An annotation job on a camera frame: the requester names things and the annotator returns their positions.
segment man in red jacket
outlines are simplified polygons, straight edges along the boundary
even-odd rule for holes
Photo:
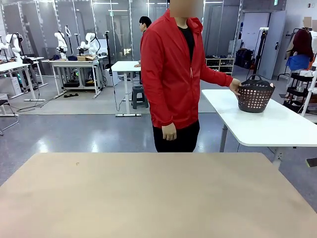
[[[237,94],[240,81],[206,67],[198,18],[188,18],[194,0],[172,0],[141,40],[142,79],[150,103],[158,152],[193,152],[200,130],[200,79],[229,87]]]

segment open door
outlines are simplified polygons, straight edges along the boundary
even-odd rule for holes
[[[258,70],[259,75],[272,79],[277,54],[283,37],[286,11],[272,12],[269,21],[269,30]]]

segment glass wall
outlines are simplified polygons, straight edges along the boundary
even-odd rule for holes
[[[7,33],[19,32],[24,41],[24,53],[51,58],[57,54],[54,33],[71,31],[65,36],[73,54],[87,33],[97,34],[99,53],[107,52],[105,31],[109,31],[110,55],[117,60],[139,60],[142,32],[141,16],[152,22],[166,11],[166,0],[3,0]],[[197,17],[202,21],[203,41],[207,55],[225,55],[230,40],[235,37],[240,0],[197,1]],[[51,74],[44,68],[44,74]]]

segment black basket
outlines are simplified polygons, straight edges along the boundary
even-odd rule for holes
[[[260,80],[251,79],[257,76]],[[242,86],[238,87],[240,93],[239,108],[248,113],[261,113],[265,110],[275,87],[271,87],[270,83],[262,80],[260,75],[254,74],[250,78],[241,83]]]

